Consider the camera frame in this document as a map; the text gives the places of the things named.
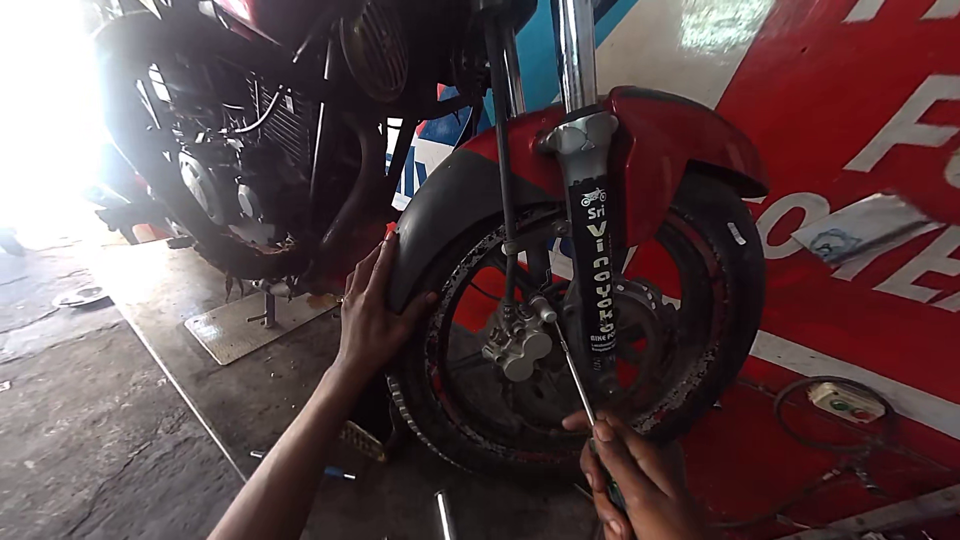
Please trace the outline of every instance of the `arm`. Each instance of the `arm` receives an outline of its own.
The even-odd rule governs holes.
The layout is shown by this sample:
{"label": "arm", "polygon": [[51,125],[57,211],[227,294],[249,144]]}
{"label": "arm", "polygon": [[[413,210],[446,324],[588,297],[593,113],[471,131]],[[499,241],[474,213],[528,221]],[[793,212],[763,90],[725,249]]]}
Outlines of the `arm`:
{"label": "arm", "polygon": [[388,233],[347,277],[340,352],[306,406],[240,490],[209,540],[300,538],[330,445],[361,390],[394,356],[437,295],[415,299],[402,315],[384,307],[396,251]]}

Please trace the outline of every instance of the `red front fender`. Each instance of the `red front fender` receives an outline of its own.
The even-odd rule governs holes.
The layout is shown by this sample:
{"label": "red front fender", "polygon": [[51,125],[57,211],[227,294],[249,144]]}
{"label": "red front fender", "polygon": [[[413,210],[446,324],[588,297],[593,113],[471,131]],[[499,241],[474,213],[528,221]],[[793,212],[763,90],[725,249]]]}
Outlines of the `red front fender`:
{"label": "red front fender", "polygon": [[[767,175],[756,147],[713,110],[683,97],[618,86],[603,102],[620,121],[613,136],[609,173],[622,193],[625,242],[640,244],[657,231],[688,169],[730,184],[741,197],[767,193]],[[560,106],[522,114],[509,122],[511,169],[562,200],[557,160],[536,149],[537,140],[564,117]],[[497,161],[493,130],[464,148]]]}

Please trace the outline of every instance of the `black tire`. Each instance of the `black tire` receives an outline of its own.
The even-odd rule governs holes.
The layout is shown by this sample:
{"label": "black tire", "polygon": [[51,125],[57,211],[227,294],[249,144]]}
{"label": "black tire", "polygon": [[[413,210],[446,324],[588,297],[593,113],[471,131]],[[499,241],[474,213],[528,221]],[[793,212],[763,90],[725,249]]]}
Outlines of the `black tire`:
{"label": "black tire", "polygon": [[[699,238],[691,245],[698,246],[697,255],[703,257],[708,274],[697,275],[695,279],[711,283],[705,286],[711,287],[713,301],[709,304],[714,322],[706,345],[673,380],[674,385],[664,393],[658,406],[630,419],[638,431],[657,442],[667,442],[686,433],[734,380],[753,344],[764,301],[765,263],[760,239],[752,215],[729,186],[705,176],[684,177],[658,239],[670,233],[668,229],[673,234],[683,230],[690,237]],[[578,472],[577,455],[583,446],[583,435],[558,443],[553,454],[538,454],[530,459],[530,452],[511,449],[502,441],[492,443],[451,420],[432,386],[435,384],[432,378],[438,377],[436,371],[428,373],[430,357],[440,341],[438,335],[442,335],[437,329],[442,326],[438,321],[446,317],[445,303],[453,302],[451,306],[455,307],[459,301],[459,297],[449,300],[454,293],[447,294],[458,279],[463,280],[457,278],[463,274],[458,269],[468,260],[477,260],[481,245],[490,249],[490,238],[498,235],[502,238],[502,230],[502,220],[478,224],[452,241],[420,277],[417,292],[440,291],[440,305],[415,332],[401,358],[392,364],[388,382],[410,428],[448,461],[472,471],[506,478],[571,478]]]}

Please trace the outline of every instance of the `sunlight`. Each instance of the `sunlight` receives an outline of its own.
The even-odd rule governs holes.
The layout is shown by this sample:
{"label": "sunlight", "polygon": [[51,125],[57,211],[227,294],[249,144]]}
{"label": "sunlight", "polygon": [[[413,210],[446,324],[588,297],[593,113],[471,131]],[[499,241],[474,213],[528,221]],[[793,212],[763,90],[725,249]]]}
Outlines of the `sunlight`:
{"label": "sunlight", "polygon": [[32,247],[99,223],[80,193],[96,183],[108,136],[79,0],[10,3],[5,16],[0,227]]}

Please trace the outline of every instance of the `painted wall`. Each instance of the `painted wall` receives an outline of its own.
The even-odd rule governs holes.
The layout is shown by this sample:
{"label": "painted wall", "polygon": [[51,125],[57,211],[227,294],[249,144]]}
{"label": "painted wall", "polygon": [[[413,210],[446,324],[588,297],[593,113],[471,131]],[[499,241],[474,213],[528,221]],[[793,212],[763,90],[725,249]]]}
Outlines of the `painted wall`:
{"label": "painted wall", "polygon": [[[529,109],[558,92],[540,3],[517,37]],[[766,510],[835,465],[835,455],[800,446],[770,414],[771,392],[800,375],[866,382],[905,418],[902,452],[872,457],[890,473],[888,499],[855,481],[830,485],[793,510],[798,522],[960,481],[958,36],[960,0],[619,0],[598,21],[602,90],[647,86],[716,108],[754,141],[770,173],[770,195],[749,203],[768,264],[761,333],[724,410],[685,445],[691,483],[715,519]],[[450,121],[420,133],[399,207],[449,153]],[[946,225],[839,268],[790,237],[879,191]],[[765,442],[746,442],[754,440]],[[743,536],[794,530],[765,523]]]}

